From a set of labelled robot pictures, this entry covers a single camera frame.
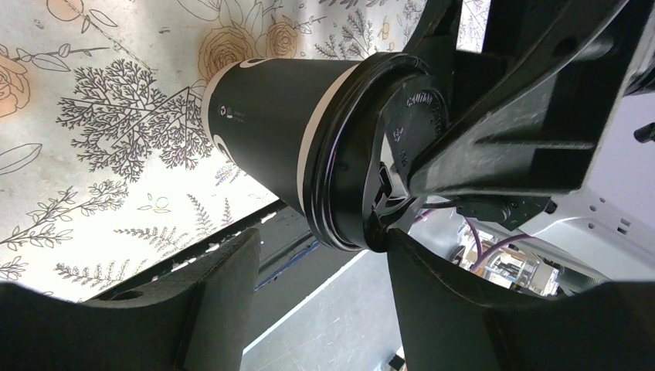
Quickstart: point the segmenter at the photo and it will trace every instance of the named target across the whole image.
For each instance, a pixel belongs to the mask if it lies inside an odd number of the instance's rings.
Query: fern illustration
[[[232,224],[234,222],[234,219],[232,219],[232,210],[229,208],[229,200],[226,199],[226,206],[225,209],[223,210],[223,218],[221,219],[222,226],[227,226],[228,224]]]
[[[139,265],[137,265],[137,267],[134,269],[134,273],[133,273],[132,275],[134,276],[135,274],[141,272],[141,270],[143,269],[144,265],[145,265],[147,262],[148,262],[148,259],[143,259],[143,260],[139,263]]]
[[[183,250],[195,241],[209,237],[218,230],[205,207],[193,195],[187,195],[187,197],[195,210],[195,233],[193,235],[188,232],[178,234],[177,227],[173,227],[169,233],[167,227],[160,229],[156,226],[152,228],[124,228],[114,230],[114,232],[148,241],[148,244],[160,253],[160,258]],[[225,199],[225,205],[221,226],[233,222],[228,199]]]
[[[21,263],[22,257],[15,257],[12,261],[0,265],[0,279],[7,281],[17,281],[25,271],[28,263]]]
[[[363,60],[377,51],[373,45],[375,33],[373,22],[364,17],[361,9],[348,14],[346,23],[341,25],[341,41],[330,34],[328,40],[314,44],[314,48],[322,57],[329,60]]]
[[[130,260],[126,260],[122,263],[118,272],[114,272],[115,261],[112,261],[103,269],[102,264],[98,264],[96,268],[91,273],[91,269],[84,267],[81,270],[77,266],[69,266],[64,263],[58,263],[55,266],[55,271],[58,272],[58,275],[64,279],[69,280],[72,278],[73,283],[79,282],[82,286],[91,284],[90,287],[98,287],[99,290],[108,288],[114,284],[121,282],[125,279],[125,271],[127,266],[130,264]]]
[[[164,227],[159,232],[159,229],[155,226],[152,229],[145,228],[130,228],[122,230],[114,230],[115,233],[127,234],[129,236],[137,237],[141,240],[146,240],[150,245],[153,246],[156,251],[162,252],[163,250],[169,250],[171,248],[180,249],[183,248],[182,241],[188,236],[188,233],[181,233],[177,235],[177,227],[173,227],[171,232],[168,232],[168,228]]]
[[[0,240],[0,246],[7,246],[14,251],[26,243],[36,247],[54,248],[55,244],[71,240],[73,237],[70,234],[73,230],[57,231],[58,225],[73,220],[78,211],[83,216],[92,216],[97,211],[118,210],[127,197],[127,184],[108,179],[90,186],[89,194],[87,201],[78,203],[77,192],[70,186],[59,191],[57,198],[49,198],[48,203],[38,203],[38,209],[26,214],[32,218],[32,224],[24,228],[16,226],[10,237]]]
[[[110,168],[136,182],[155,149],[167,168],[193,170],[211,155],[200,121],[201,97],[191,87],[167,97],[154,87],[151,71],[126,60],[104,69],[76,69],[75,80],[79,98],[61,98],[56,122],[80,131],[71,145],[82,150],[77,157],[90,172]]]
[[[199,237],[208,237],[216,231],[214,223],[212,223],[209,214],[205,210],[205,207],[200,205],[200,202],[192,195],[186,195],[193,204],[195,209],[195,232]]]
[[[216,185],[220,186],[224,182],[232,183],[241,175],[247,174],[243,172],[243,170],[241,170],[241,168],[239,168],[239,166],[237,166],[234,162],[228,160],[228,162],[216,172],[216,179],[218,180]]]

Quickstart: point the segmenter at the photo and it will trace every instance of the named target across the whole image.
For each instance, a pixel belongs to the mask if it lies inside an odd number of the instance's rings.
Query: black paper cup
[[[370,247],[367,228],[376,224],[370,218],[381,188],[385,129],[397,126],[384,122],[390,116],[406,121],[405,98],[434,86],[417,58],[399,53],[377,53],[361,63],[247,60],[209,82],[202,122],[226,157],[307,217],[321,242],[360,250]],[[392,100],[399,107],[390,107]],[[433,111],[409,119],[431,131]],[[411,112],[416,116],[416,108]],[[424,134],[411,142],[429,144],[432,137]],[[425,143],[394,141],[392,147],[406,147],[392,150],[402,156]]]

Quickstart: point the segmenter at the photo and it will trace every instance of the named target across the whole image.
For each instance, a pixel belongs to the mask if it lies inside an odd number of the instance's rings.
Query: tree illustration
[[[62,97],[56,122],[79,137],[71,141],[90,172],[110,168],[136,182],[154,150],[167,168],[193,170],[213,146],[200,121],[201,97],[185,87],[170,97],[154,87],[151,71],[126,60],[104,69],[75,70],[76,98]]]
[[[92,216],[98,211],[118,210],[127,197],[127,185],[113,180],[94,183],[89,187],[90,198],[83,203],[76,201],[77,191],[73,191],[72,186],[58,193],[58,197],[49,198],[47,203],[38,203],[38,209],[27,213],[32,218],[32,224],[23,228],[16,226],[10,237],[0,240],[0,246],[7,246],[14,251],[26,243],[53,248],[55,244],[71,240],[73,230],[57,231],[60,223],[73,220],[77,212],[83,216]]]
[[[363,60],[377,51],[374,39],[373,23],[357,9],[348,14],[346,23],[341,25],[340,41],[335,34],[330,34],[323,45],[314,44],[314,48],[329,60]]]

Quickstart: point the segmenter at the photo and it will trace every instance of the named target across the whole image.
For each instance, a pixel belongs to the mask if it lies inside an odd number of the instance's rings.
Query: white logo
[[[234,162],[234,158],[232,158],[232,155],[229,153],[229,150],[227,149],[227,146],[223,139],[219,137],[217,134],[213,135],[214,138],[214,144],[216,147],[223,153],[224,156],[226,156],[231,162]]]
[[[221,106],[221,116],[232,118],[232,110],[229,107]]]
[[[251,59],[251,60],[244,60],[243,62],[241,62],[241,64],[239,64],[239,67],[249,68],[249,67],[252,67],[252,66],[256,66],[256,65],[258,65],[260,63],[264,63],[267,60],[270,60],[270,59],[255,58],[255,59]]]

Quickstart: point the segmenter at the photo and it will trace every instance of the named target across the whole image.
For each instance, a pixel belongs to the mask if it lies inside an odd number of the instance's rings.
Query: floral wallpaper
[[[271,203],[213,148],[205,85],[249,58],[399,51],[425,0],[37,0],[0,13],[0,280],[93,297]],[[479,50],[488,0],[466,0]]]

